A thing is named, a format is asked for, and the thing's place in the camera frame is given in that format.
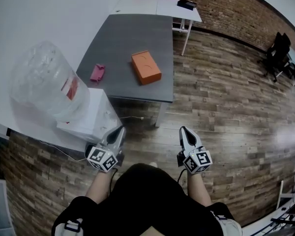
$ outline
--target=pink object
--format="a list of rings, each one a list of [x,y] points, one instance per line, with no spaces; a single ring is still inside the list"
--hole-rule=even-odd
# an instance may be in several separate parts
[[[90,80],[99,82],[103,78],[104,72],[105,72],[105,66],[96,64],[92,72],[92,75],[90,76]]]

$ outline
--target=brick wall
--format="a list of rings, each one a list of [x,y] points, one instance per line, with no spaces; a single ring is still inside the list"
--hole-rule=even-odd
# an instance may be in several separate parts
[[[273,44],[276,33],[286,33],[295,49],[295,30],[262,0],[191,0],[197,3],[202,23],[194,26],[213,30],[262,50]]]

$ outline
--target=plastic water bottle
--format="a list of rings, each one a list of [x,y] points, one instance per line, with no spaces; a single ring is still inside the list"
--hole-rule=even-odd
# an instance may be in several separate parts
[[[33,104],[62,122],[79,119],[89,106],[88,87],[59,48],[49,41],[33,46],[17,61],[10,96],[21,104]]]

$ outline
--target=cable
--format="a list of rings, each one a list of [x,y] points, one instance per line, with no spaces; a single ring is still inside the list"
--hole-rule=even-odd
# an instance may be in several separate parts
[[[137,116],[126,116],[126,117],[119,117],[119,119],[124,119],[124,118],[137,118],[143,120],[144,117],[137,117]]]
[[[42,143],[42,144],[46,144],[46,145],[48,145],[48,146],[50,146],[50,147],[56,148],[57,150],[61,151],[63,154],[65,154],[66,156],[70,157],[72,160],[74,160],[74,161],[76,161],[76,162],[80,162],[80,161],[86,160],[86,158],[83,158],[83,159],[80,159],[80,160],[76,160],[76,159],[74,159],[73,157],[69,156],[67,153],[63,152],[61,149],[59,149],[59,148],[56,147],[56,146],[53,146],[53,145],[50,145],[50,144],[48,144],[48,143],[42,142],[41,140],[36,139],[36,138],[33,138],[33,139],[38,140],[38,141],[39,141],[40,143]]]
[[[184,168],[184,169],[180,172],[180,175],[179,175],[179,177],[178,177],[177,183],[179,183],[179,180],[180,180],[180,178],[181,178],[181,175],[182,175],[182,173],[183,173],[185,170],[187,170],[187,169]]]
[[[110,184],[109,184],[109,195],[110,193],[112,192],[112,182],[113,182],[113,178],[115,176],[115,174],[117,173],[118,169],[117,168],[113,168],[113,170],[116,170],[113,175],[112,175],[112,178],[110,179]]]

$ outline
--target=orange box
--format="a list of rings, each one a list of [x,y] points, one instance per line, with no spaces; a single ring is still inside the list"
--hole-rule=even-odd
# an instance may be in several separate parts
[[[159,81],[162,78],[162,73],[149,51],[135,53],[131,56],[131,59],[142,85]]]

